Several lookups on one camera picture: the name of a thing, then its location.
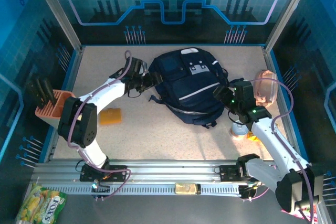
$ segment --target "snack bag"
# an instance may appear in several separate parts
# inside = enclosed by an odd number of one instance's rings
[[[33,185],[16,217],[34,224],[54,224],[62,211],[67,195]]]

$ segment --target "orange sponge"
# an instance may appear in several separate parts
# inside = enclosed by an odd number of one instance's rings
[[[121,123],[121,109],[106,109],[99,113],[99,124],[110,125]]]

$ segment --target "speckled tabletop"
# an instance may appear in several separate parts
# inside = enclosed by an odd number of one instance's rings
[[[102,85],[108,76],[125,64],[124,52],[131,50],[134,57],[148,63],[169,51],[188,46],[91,46],[86,47],[80,64],[74,94],[79,97]],[[229,73],[229,80],[244,77],[254,79],[266,69],[261,47],[198,46],[212,53]],[[166,106],[148,102],[156,94],[154,88],[136,99],[126,95],[107,108],[120,108],[122,123],[98,126],[97,141],[110,159],[236,159],[255,153],[272,159],[263,144],[250,140],[232,140],[228,131],[231,121],[226,113],[217,119],[210,130],[184,124]],[[268,108],[273,116],[279,114],[276,104]],[[281,120],[279,129],[284,132]],[[60,137],[54,158],[79,158]]]

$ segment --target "navy backpack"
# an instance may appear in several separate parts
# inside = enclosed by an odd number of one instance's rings
[[[229,86],[227,71],[215,57],[199,48],[187,48],[167,52],[156,57],[149,72],[162,75],[157,85],[160,99],[150,100],[165,104],[184,123],[206,127],[216,126],[216,119],[224,105],[213,96],[219,86]]]

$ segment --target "small bottle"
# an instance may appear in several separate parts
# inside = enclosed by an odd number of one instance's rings
[[[232,123],[229,134],[234,140],[242,140],[248,133],[248,128],[245,125],[237,123]]]

